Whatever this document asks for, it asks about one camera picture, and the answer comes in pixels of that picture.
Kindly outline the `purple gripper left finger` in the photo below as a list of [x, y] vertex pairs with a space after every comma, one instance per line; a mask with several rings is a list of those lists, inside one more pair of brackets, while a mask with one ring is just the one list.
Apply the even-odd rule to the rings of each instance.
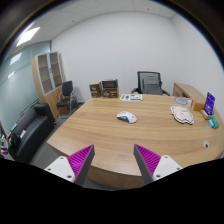
[[90, 145], [68, 157], [59, 156], [45, 170], [76, 185], [82, 186], [94, 155], [94, 146]]

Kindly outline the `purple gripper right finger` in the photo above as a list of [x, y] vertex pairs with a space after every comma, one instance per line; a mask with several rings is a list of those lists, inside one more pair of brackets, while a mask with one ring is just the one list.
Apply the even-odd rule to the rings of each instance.
[[182, 169], [170, 156], [159, 156], [153, 151], [135, 144], [134, 152], [145, 185]]

